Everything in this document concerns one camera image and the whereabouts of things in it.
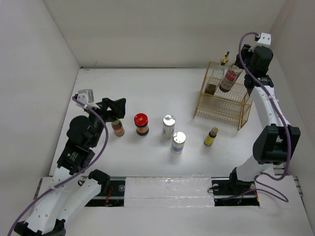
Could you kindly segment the small red sauce bottle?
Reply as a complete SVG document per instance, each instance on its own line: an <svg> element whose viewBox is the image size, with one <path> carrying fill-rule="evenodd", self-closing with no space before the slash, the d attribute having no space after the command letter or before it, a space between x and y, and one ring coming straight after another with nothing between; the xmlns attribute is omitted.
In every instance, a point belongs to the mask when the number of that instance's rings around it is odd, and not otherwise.
<svg viewBox="0 0 315 236"><path fill-rule="evenodd" d="M124 135L125 130L124 130L122 122L119 119L116 119L115 121L111 122L111 127L116 136L120 137Z"/></svg>

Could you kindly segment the glass cruet gold spout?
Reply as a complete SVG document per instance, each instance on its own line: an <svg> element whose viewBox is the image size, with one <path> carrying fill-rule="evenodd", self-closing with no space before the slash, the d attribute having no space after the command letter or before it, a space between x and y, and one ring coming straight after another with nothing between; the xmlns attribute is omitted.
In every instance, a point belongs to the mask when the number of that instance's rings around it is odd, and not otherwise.
<svg viewBox="0 0 315 236"><path fill-rule="evenodd" d="M229 51L220 59L220 62L212 62L210 69L210 77L216 79L214 83L210 80L205 88L205 94L214 95L217 89L217 82L221 80L225 74L225 65L228 63Z"/></svg>

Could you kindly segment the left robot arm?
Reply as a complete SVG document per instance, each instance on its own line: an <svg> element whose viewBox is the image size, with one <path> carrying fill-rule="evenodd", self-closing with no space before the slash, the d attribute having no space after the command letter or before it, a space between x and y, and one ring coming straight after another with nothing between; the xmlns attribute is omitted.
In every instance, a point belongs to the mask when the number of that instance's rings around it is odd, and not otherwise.
<svg viewBox="0 0 315 236"><path fill-rule="evenodd" d="M119 207L124 203L125 180L93 170L86 179L83 173L99 158L93 152L103 132L108 138L106 123L124 118L126 99L108 98L94 103L82 92L73 101L89 115L77 116L69 125L68 140L57 161L49 188L38 196L27 209L33 209L22 221L19 216L10 232L20 236L64 236L68 224L85 206Z"/></svg>

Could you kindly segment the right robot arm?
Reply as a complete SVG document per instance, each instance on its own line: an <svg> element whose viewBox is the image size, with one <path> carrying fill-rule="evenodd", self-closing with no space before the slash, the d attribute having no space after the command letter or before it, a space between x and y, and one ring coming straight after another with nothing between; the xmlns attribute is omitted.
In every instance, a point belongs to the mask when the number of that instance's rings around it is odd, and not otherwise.
<svg viewBox="0 0 315 236"><path fill-rule="evenodd" d="M253 144L252 156L229 176L227 188L233 195L247 192L255 176L272 165L289 163L301 135L300 129L285 119L275 97L274 84L267 75L272 58L271 49L248 44L236 57L236 66L246 72L244 85L256 105L263 130Z"/></svg>

